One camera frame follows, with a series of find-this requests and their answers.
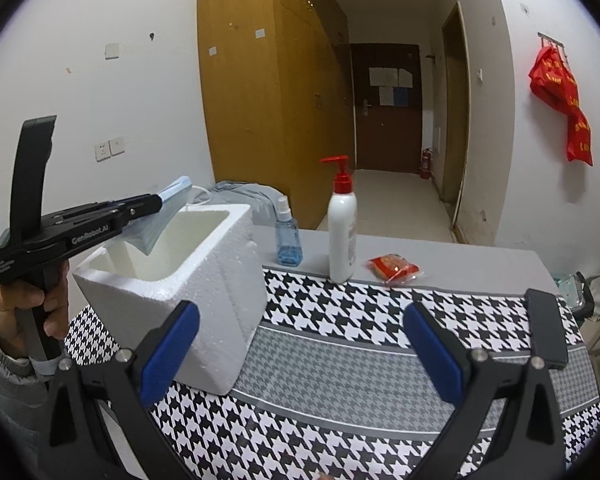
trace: wooden cabinet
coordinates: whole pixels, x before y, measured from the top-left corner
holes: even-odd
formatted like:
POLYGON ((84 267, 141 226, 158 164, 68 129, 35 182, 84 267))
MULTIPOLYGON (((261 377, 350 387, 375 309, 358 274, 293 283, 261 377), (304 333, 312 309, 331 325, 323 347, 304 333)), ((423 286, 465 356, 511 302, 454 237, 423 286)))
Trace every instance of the wooden cabinet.
POLYGON ((216 180, 274 186, 317 227, 334 174, 319 159, 354 156, 346 15, 335 0, 198 0, 198 43, 216 180))

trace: hallway floor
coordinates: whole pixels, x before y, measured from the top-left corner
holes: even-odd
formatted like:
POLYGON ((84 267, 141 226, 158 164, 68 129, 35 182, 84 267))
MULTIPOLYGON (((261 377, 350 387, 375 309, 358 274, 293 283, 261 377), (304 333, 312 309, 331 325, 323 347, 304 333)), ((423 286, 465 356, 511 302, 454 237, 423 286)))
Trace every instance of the hallway floor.
MULTIPOLYGON (((353 179, 359 234, 455 242, 445 206, 430 180, 371 170, 357 170, 353 179)), ((327 230, 325 216, 318 231, 327 230)))

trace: hand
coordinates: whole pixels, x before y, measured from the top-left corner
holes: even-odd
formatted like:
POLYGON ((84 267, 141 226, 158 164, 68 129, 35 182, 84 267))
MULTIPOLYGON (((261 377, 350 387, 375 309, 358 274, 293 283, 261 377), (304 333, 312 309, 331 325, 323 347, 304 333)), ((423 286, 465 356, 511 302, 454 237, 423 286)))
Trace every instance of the hand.
POLYGON ((60 281, 48 293, 29 283, 16 281, 0 285, 0 348, 10 357, 27 356, 27 348, 20 327, 16 323, 17 308, 33 308, 44 303, 49 312, 45 321, 45 333, 56 339, 64 339, 69 333, 69 288, 67 274, 69 262, 60 270, 60 281))

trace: gray cloth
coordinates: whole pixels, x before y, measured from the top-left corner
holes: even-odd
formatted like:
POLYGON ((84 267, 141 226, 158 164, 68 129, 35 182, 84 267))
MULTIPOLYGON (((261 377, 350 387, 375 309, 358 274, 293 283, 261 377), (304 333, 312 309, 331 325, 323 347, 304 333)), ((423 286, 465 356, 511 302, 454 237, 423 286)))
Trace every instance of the gray cloth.
POLYGON ((31 364, 9 359, 0 348, 0 421, 37 475, 38 418, 45 401, 46 387, 31 364))
MULTIPOLYGON (((283 196, 277 189, 261 184, 223 180, 209 189, 208 204, 249 204, 254 225, 273 227, 276 224, 276 203, 283 196)), ((200 192, 193 203, 204 202, 207 196, 200 192)))

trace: metal screw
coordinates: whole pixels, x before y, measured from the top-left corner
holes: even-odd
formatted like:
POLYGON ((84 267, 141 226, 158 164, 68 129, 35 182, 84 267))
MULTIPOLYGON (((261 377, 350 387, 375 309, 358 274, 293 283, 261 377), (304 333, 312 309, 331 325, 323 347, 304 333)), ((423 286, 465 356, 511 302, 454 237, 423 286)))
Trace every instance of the metal screw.
POLYGON ((131 361, 134 353, 129 348, 121 348, 116 352, 116 361, 119 363, 128 363, 131 361))
POLYGON ((60 368, 63 372, 65 372, 69 368, 71 368, 72 364, 74 364, 74 362, 71 361, 71 359, 69 357, 63 357, 62 359, 60 359, 60 362, 58 363, 58 368, 60 368))
POLYGON ((544 368, 544 359, 542 359, 540 356, 538 355, 534 355, 531 358, 531 365, 533 368, 535 368, 536 370, 542 370, 544 368))
POLYGON ((471 359, 476 361, 477 363, 483 363, 489 358, 489 354, 483 348, 476 348, 475 350, 471 350, 471 359))

